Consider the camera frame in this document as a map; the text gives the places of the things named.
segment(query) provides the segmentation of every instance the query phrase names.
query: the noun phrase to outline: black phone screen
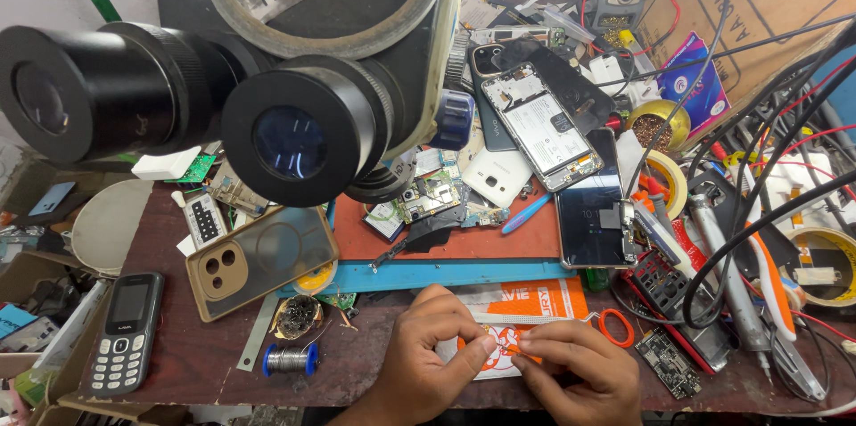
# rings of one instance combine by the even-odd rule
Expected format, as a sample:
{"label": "black phone screen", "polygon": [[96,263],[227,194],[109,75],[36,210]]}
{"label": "black phone screen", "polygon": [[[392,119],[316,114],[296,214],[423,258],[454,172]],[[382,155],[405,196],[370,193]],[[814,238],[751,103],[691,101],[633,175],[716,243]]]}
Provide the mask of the black phone screen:
{"label": "black phone screen", "polygon": [[563,260],[571,266],[623,266],[621,177],[615,138],[608,129],[594,129],[586,138],[603,159],[604,168],[556,193]]}

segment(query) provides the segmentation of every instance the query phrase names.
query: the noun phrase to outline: green circuit board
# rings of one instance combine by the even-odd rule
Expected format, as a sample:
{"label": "green circuit board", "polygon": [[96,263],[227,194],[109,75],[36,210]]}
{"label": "green circuit board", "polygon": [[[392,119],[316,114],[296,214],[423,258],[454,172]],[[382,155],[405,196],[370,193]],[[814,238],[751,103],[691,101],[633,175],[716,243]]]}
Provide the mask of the green circuit board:
{"label": "green circuit board", "polygon": [[197,156],[193,159],[193,162],[190,163],[190,167],[187,168],[187,172],[185,172],[180,179],[164,180],[164,182],[176,184],[195,184],[202,182],[205,180],[206,175],[208,175],[208,171],[211,169],[211,166],[214,165],[214,160],[216,159],[216,156]]}

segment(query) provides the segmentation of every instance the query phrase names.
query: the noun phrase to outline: solder wire spool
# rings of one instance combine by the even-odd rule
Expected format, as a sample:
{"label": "solder wire spool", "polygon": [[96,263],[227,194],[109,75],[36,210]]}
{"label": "solder wire spool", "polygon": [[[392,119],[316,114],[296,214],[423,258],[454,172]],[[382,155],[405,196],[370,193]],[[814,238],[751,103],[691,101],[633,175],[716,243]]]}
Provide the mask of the solder wire spool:
{"label": "solder wire spool", "polygon": [[264,377],[271,377],[274,373],[296,373],[305,372],[308,377],[315,374],[318,361],[317,344],[309,344],[303,349],[299,347],[276,349],[276,344],[268,346],[262,360],[262,372]]}

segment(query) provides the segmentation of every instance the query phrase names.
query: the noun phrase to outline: red repair mat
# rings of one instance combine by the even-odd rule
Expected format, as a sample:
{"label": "red repair mat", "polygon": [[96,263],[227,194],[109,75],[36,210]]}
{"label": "red repair mat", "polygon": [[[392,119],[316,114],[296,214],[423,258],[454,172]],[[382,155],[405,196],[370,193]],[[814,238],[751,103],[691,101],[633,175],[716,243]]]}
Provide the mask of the red repair mat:
{"label": "red repair mat", "polygon": [[[511,204],[511,217],[538,200],[545,192],[538,180],[532,180],[536,196]],[[373,260],[392,247],[392,243],[362,221],[366,212],[363,204],[344,195],[336,199],[336,230],[333,235],[339,243],[339,258]],[[407,235],[409,225],[395,242]],[[431,252],[403,251],[399,259],[500,259],[508,257],[559,257],[559,224],[556,205],[551,200],[541,207],[529,221],[517,230],[503,234],[502,226],[477,225],[462,229],[455,227],[449,243],[436,246]]]}

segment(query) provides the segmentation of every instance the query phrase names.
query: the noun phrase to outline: finger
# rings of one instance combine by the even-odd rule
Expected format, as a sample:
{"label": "finger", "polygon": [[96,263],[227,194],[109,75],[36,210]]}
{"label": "finger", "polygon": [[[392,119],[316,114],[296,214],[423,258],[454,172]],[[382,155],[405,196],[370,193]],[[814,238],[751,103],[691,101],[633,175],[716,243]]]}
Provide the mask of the finger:
{"label": "finger", "polygon": [[466,319],[456,314],[433,314],[407,321],[407,328],[412,328],[413,337],[423,342],[426,348],[433,348],[439,341],[450,340],[455,336],[470,342],[478,337],[487,335],[487,331],[472,319]]}
{"label": "finger", "polygon": [[592,389],[599,393],[612,391],[617,386],[615,377],[619,375],[611,371],[619,363],[581,345],[557,340],[522,340],[518,347],[530,356],[568,366],[573,374],[589,381]]}
{"label": "finger", "polygon": [[470,310],[466,309],[464,303],[455,294],[444,294],[428,299],[416,306],[411,305],[407,314],[417,317],[432,314],[457,314],[470,321],[475,321]]}
{"label": "finger", "polygon": [[451,293],[452,291],[446,289],[443,286],[440,286],[439,284],[431,284],[416,295],[416,299],[413,300],[408,309],[413,309],[414,307],[420,305],[428,299],[433,299],[437,296],[443,296]]}
{"label": "finger", "polygon": [[520,334],[522,340],[556,340],[572,342],[604,357],[617,357],[625,352],[609,342],[604,334],[582,321],[548,322]]}
{"label": "finger", "polygon": [[487,358],[496,350],[497,342],[489,334],[484,338],[470,341],[443,367],[440,374],[445,388],[454,392],[457,397],[461,390],[475,379]]}
{"label": "finger", "polygon": [[572,414],[573,408],[568,407],[571,399],[568,398],[559,383],[547,374],[547,371],[543,370],[538,363],[522,354],[515,354],[511,356],[511,364],[519,369],[527,388],[538,398],[543,409],[546,409],[553,418],[559,421],[559,418],[566,418]]}

